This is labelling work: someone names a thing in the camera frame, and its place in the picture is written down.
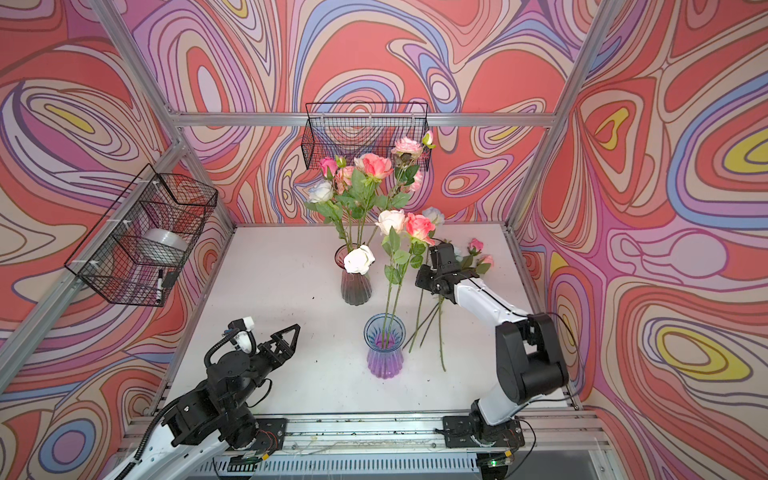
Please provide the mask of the small pink bud rose stem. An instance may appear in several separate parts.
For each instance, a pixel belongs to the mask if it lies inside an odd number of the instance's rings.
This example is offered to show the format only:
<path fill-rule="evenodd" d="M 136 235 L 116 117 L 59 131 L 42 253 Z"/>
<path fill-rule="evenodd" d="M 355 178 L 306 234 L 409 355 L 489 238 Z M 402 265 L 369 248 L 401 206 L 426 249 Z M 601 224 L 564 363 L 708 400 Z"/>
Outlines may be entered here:
<path fill-rule="evenodd" d="M 434 136 L 430 129 L 420 139 L 414 140 L 403 136 L 395 141 L 391 149 L 393 160 L 391 188 L 385 194 L 374 196 L 375 211 L 381 213 L 384 210 L 403 209 L 408 204 L 423 185 L 425 164 L 434 148 Z"/>

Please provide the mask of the cream pink rose stem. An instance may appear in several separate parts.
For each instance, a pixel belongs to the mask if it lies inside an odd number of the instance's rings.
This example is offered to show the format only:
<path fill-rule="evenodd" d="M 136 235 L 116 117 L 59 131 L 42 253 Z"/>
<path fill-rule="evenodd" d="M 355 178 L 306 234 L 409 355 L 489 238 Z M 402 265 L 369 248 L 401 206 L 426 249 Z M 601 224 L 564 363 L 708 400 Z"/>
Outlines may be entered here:
<path fill-rule="evenodd" d="M 383 211 L 378 218 L 379 227 L 383 238 L 382 248 L 387 255 L 387 263 L 384 267 L 384 274 L 388 282 L 387 299 L 385 304 L 383 322 L 381 327 L 381 346 L 389 346 L 389 326 L 392 307 L 393 286 L 402 280 L 397 259 L 401 247 L 401 233 L 405 226 L 406 215 L 402 209 Z"/>

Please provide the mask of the pink grey glass vase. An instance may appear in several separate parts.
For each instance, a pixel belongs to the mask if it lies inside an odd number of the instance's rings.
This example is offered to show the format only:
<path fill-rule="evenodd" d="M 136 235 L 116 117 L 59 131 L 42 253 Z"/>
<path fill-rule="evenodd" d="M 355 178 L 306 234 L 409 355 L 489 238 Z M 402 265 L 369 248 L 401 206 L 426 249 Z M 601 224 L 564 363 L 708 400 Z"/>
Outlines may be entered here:
<path fill-rule="evenodd" d="M 372 295 L 372 286 L 367 274 L 349 273 L 344 259 L 349 253 L 346 245 L 340 246 L 334 260 L 341 271 L 340 293 L 342 299 L 349 305 L 360 306 L 368 302 Z"/>

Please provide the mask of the purple blue glass vase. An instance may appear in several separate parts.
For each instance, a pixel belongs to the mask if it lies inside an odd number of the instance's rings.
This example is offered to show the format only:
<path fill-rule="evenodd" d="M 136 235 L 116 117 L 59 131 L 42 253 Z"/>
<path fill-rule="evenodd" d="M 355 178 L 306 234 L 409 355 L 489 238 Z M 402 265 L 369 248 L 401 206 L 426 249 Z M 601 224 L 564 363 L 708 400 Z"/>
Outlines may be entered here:
<path fill-rule="evenodd" d="M 373 315 L 364 327 L 363 338 L 368 347 L 369 371 L 379 379 L 396 377 L 404 364 L 406 330 L 402 321 L 389 313 Z"/>

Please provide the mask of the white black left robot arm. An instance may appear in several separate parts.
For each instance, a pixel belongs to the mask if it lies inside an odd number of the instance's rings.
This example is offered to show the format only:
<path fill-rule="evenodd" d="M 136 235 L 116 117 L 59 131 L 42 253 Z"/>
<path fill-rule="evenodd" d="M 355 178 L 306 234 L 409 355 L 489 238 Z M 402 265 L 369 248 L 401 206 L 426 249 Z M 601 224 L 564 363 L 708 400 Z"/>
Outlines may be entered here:
<path fill-rule="evenodd" d="M 301 327 L 281 329 L 262 343 L 253 327 L 250 317 L 227 325 L 203 356 L 205 378 L 157 412 L 134 453 L 107 479 L 185 479 L 228 450 L 256 465 L 282 449 L 287 420 L 256 418 L 248 400 L 294 356 Z"/>

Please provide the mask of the light blue rose stem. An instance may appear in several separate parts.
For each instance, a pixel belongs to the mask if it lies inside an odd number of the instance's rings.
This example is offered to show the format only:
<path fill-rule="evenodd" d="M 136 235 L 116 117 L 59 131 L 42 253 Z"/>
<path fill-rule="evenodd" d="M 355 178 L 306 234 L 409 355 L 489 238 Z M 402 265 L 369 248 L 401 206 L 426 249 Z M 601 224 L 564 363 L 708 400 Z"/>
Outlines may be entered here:
<path fill-rule="evenodd" d="M 429 207 L 423 210 L 422 215 L 436 227 L 439 227 L 445 223 L 445 215 L 436 207 Z"/>

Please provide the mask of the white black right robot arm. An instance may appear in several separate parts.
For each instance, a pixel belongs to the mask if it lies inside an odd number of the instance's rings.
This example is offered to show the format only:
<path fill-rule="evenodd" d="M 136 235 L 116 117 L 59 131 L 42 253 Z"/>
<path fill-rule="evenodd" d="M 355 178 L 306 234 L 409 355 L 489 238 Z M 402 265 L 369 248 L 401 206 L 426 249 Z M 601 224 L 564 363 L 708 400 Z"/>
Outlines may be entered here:
<path fill-rule="evenodd" d="M 473 402 L 465 427 L 446 424 L 442 434 L 447 446 L 462 437 L 491 446 L 509 432 L 518 413 L 570 382 L 556 322 L 547 313 L 529 313 L 502 299 L 479 273 L 459 264 L 450 244 L 430 247 L 429 255 L 415 285 L 492 326 L 495 338 L 496 384 Z"/>

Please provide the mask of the pink spray rose stem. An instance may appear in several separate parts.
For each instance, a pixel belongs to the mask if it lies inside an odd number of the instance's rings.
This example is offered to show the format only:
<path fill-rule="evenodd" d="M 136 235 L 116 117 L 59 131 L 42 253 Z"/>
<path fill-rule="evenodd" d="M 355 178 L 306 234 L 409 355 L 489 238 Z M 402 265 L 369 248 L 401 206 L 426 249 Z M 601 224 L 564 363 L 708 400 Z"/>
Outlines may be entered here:
<path fill-rule="evenodd" d="M 335 191 L 334 203 L 340 211 L 340 225 L 345 245 L 351 247 L 355 242 L 355 237 L 352 233 L 354 219 L 351 216 L 354 198 L 350 194 L 350 189 L 352 187 L 352 176 L 355 167 L 349 164 L 342 156 L 335 156 L 334 164 L 336 167 L 332 180 Z"/>

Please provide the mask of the red pink rose stem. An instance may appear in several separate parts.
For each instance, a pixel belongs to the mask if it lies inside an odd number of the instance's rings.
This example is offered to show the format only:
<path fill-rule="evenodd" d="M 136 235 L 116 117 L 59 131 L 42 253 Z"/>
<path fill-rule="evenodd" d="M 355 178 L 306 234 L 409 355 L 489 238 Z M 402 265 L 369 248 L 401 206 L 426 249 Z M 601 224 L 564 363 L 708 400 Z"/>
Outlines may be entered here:
<path fill-rule="evenodd" d="M 419 269 L 424 264 L 428 248 L 435 245 L 434 232 L 436 226 L 422 214 L 405 213 L 405 215 L 405 226 L 401 233 L 401 247 L 399 258 L 397 259 L 402 280 L 393 286 L 392 315 L 397 313 L 407 271 L 409 269 Z"/>

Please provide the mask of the pale blue rose stem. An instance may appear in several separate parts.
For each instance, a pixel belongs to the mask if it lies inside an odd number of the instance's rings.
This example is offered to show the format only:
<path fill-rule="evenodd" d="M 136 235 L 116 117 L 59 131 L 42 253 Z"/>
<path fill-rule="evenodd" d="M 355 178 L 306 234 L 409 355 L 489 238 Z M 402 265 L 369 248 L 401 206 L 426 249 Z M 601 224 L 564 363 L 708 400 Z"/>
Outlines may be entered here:
<path fill-rule="evenodd" d="M 334 184 L 327 179 L 315 183 L 304 202 L 310 211 L 319 214 L 324 223 L 332 224 L 348 251 L 352 250 L 353 237 L 348 210 L 336 198 Z"/>

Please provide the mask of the coral pink rose stem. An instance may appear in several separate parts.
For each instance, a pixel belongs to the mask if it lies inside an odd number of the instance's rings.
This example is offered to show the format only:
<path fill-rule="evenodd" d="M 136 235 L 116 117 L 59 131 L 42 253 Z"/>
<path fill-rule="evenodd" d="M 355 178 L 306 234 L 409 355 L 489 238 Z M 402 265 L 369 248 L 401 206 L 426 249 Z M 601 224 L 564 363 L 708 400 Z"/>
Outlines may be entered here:
<path fill-rule="evenodd" d="M 353 160 L 351 185 L 347 193 L 351 203 L 347 207 L 351 234 L 351 244 L 362 244 L 365 223 L 371 212 L 378 209 L 383 212 L 390 206 L 390 195 L 383 190 L 385 181 L 393 174 L 393 164 L 389 158 L 373 153 L 364 154 Z"/>

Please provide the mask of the bright pink rose stem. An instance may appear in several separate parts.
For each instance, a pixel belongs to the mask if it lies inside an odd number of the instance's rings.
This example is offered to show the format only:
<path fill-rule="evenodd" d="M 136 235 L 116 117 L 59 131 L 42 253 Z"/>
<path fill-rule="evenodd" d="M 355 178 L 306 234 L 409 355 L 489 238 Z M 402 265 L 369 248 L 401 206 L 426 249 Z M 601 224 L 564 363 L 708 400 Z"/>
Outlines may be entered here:
<path fill-rule="evenodd" d="M 335 177 L 338 170 L 338 164 L 334 158 L 325 157 L 319 161 L 319 167 L 325 179 L 331 180 Z"/>

